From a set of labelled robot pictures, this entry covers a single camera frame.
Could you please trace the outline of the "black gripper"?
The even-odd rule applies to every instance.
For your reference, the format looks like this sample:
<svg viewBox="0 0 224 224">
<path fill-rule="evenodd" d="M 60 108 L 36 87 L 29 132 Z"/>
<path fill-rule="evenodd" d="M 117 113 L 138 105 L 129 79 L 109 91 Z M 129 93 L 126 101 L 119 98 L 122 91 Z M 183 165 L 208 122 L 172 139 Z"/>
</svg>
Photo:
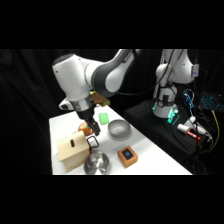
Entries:
<svg viewBox="0 0 224 224">
<path fill-rule="evenodd" d="M 80 119 L 84 120 L 87 123 L 87 126 L 92 129 L 96 136 L 100 134 L 101 130 L 98 123 L 95 122 L 93 118 L 94 110 L 92 108 L 89 108 L 85 111 L 80 111 L 77 113 L 77 115 Z"/>
</svg>

